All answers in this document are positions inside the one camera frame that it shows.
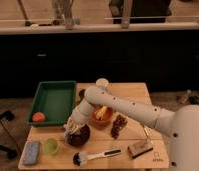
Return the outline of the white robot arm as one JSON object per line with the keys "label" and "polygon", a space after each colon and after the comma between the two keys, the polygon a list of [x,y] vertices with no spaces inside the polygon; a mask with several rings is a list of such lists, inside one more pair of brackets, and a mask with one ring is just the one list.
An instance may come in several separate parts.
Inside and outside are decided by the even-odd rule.
{"label": "white robot arm", "polygon": [[111,107],[171,138],[170,171],[199,171],[199,105],[183,106],[173,112],[114,96],[107,90],[108,85],[107,79],[100,78],[85,89],[84,98],[67,121],[69,133],[87,124],[96,106]]}

